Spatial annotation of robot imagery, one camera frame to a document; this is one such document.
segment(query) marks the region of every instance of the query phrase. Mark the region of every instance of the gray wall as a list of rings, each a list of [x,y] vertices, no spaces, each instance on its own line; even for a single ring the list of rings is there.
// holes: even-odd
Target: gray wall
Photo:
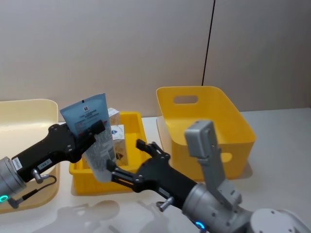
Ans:
[[[105,92],[119,110],[157,114],[156,89],[200,85],[211,0],[4,0],[0,100],[60,108]]]
[[[216,2],[204,85],[241,111],[311,106],[311,1]]]

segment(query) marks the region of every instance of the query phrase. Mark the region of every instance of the yellow storage basket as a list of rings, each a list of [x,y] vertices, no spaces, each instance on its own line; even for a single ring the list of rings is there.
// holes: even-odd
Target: yellow storage basket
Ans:
[[[124,125],[128,159],[128,165],[120,167],[130,172],[136,172],[140,165],[149,158],[148,154],[136,148],[137,139],[146,141],[141,116],[137,112],[121,112],[120,118],[121,124]],[[117,183],[100,183],[96,181],[92,170],[84,168],[83,160],[70,164],[69,172],[73,175],[73,184],[78,195],[131,191],[130,188]]]
[[[214,122],[227,178],[237,178],[242,174],[256,136],[222,90],[213,86],[178,86],[159,88],[156,94],[164,127],[170,136],[164,139],[160,135],[161,142],[170,144],[172,167],[193,180],[204,179],[196,158],[189,156],[184,133],[195,121],[209,119]],[[177,97],[190,96],[196,97],[197,101],[175,103]]]

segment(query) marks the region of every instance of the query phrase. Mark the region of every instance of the blue led light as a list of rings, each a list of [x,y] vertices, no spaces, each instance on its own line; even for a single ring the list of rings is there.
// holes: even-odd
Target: blue led light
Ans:
[[[0,202],[4,202],[5,200],[7,200],[9,197],[7,195],[3,195],[0,197]]]
[[[201,229],[205,229],[205,226],[201,223],[201,222],[195,222],[195,224],[199,227],[199,228],[201,228]]]

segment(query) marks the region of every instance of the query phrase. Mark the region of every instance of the yellow plastic tray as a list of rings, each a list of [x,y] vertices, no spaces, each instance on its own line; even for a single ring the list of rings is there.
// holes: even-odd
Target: yellow plastic tray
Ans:
[[[172,167],[196,181],[204,179],[196,158],[189,156],[184,134],[195,121],[209,119],[214,122],[226,176],[233,179],[242,174],[256,136],[222,90],[213,86],[179,86],[162,87],[156,93],[163,115],[162,121],[157,121],[158,129],[162,145],[168,145],[163,149],[172,154]],[[197,101],[175,103],[178,97],[190,96],[197,97]]]
[[[141,116],[137,112],[121,112],[120,118],[121,124],[124,125],[128,156],[128,166],[121,166],[121,168],[136,172],[139,166],[149,158],[148,154],[136,148],[137,139],[146,141]],[[78,195],[131,191],[130,188],[117,183],[96,181],[92,170],[84,167],[83,160],[69,166],[69,172],[73,175],[73,184]]]
[[[58,122],[58,107],[52,100],[16,100],[0,102],[0,159],[12,158],[23,150],[42,140],[48,134],[48,128]],[[22,202],[17,209],[25,210],[41,206],[49,202],[59,187],[60,165],[57,164],[44,174],[58,178],[56,184],[42,189]],[[27,187],[14,198],[18,199],[30,191],[51,182],[46,179],[42,184],[35,180],[27,183]],[[0,204],[0,213],[16,211],[8,202]]]

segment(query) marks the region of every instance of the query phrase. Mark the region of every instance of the table surface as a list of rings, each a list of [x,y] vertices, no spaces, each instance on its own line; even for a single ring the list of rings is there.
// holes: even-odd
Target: table surface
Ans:
[[[243,112],[257,135],[249,164],[233,180],[249,210],[271,207],[297,213],[311,222],[311,109]],[[148,142],[160,145],[156,117],[143,118]],[[5,233],[196,233],[197,228],[170,207],[164,213],[152,191],[104,196],[75,196],[69,163],[61,164],[59,191],[49,203],[2,214]]]

